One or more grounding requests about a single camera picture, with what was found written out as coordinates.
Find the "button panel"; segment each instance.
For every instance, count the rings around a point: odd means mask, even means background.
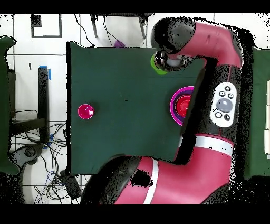
[[[215,125],[229,127],[233,124],[236,96],[237,90],[230,82],[223,82],[216,87],[210,112]]]

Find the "white stripe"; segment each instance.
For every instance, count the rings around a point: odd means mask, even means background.
[[[182,141],[183,141],[183,137],[181,136],[181,137],[180,137],[179,144],[178,144],[178,148],[182,145]]]
[[[206,136],[197,136],[195,146],[209,148],[232,156],[233,145],[224,140]]]
[[[143,204],[150,204],[154,193],[156,191],[156,187],[157,187],[157,182],[158,182],[158,161],[153,159],[153,171],[152,171],[152,177],[151,177],[151,181],[152,181],[152,186],[149,187],[146,198],[144,200]]]

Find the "floor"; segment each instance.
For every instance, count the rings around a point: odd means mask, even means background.
[[[17,43],[8,50],[7,62],[11,69],[17,74],[16,80],[16,120],[32,119],[36,117],[35,111],[19,112],[22,110],[38,111],[38,67],[48,66],[51,69],[49,80],[50,98],[50,133],[53,134],[58,124],[63,124],[61,131],[57,132],[54,138],[65,140],[63,129],[66,122],[66,41],[75,41],[82,46],[111,46],[108,35],[103,26],[103,18],[99,17],[97,24],[98,38],[94,37],[91,18],[89,14],[62,14],[61,32],[59,29],[59,14],[41,14],[42,25],[34,28],[35,36],[59,36],[61,38],[32,38],[31,36],[31,15],[0,15],[0,36],[13,36]],[[163,17],[203,17],[208,21],[221,24],[234,25],[249,29],[254,36],[255,44],[260,48],[270,46],[270,15],[265,14],[160,14],[151,16],[148,21],[148,36],[154,24]],[[143,41],[138,18],[107,17],[105,19],[107,30],[117,37],[126,46],[146,47]],[[110,36],[112,45],[115,38]],[[150,38],[147,39],[147,47],[151,47]],[[28,143],[28,140],[21,136],[12,138],[12,150]],[[58,147],[61,155],[57,156],[59,170],[66,168],[66,148]],[[28,165],[23,177],[23,191],[27,204],[33,204],[50,179],[45,169],[45,162],[48,171],[53,171],[52,155],[48,149],[43,149],[42,156],[32,166]],[[84,188],[90,175],[78,176],[78,183],[81,189]],[[78,204],[80,199],[71,201],[65,199],[63,204]]]

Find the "pink bowl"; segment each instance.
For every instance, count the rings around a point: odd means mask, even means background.
[[[89,104],[82,104],[78,108],[78,115],[84,120],[90,119],[94,115],[94,108]]]

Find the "green table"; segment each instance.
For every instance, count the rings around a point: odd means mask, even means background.
[[[150,65],[155,49],[71,47],[71,172],[95,174],[120,153],[173,161],[181,126],[169,103],[183,86],[195,84],[203,60],[184,71],[158,75]],[[82,120],[78,107],[94,116]]]
[[[266,81],[270,80],[270,50],[253,49],[253,93],[246,154],[245,178],[270,176],[270,160],[264,153]]]

